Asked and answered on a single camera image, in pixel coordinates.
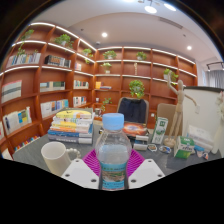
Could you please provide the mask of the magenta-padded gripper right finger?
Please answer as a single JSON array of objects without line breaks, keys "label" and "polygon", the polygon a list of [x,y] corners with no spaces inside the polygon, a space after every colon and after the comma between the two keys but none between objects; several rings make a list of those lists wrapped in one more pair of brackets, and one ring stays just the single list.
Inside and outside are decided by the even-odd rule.
[{"label": "magenta-padded gripper right finger", "polygon": [[146,186],[164,177],[164,173],[153,159],[145,159],[135,150],[131,151],[126,173],[129,189]]}]

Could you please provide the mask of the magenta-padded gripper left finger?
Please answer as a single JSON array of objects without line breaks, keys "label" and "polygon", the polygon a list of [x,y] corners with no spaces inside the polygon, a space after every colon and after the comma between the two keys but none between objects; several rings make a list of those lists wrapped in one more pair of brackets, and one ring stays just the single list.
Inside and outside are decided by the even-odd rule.
[{"label": "magenta-padded gripper left finger", "polygon": [[82,159],[74,159],[63,173],[62,178],[83,188],[99,188],[99,177]]}]

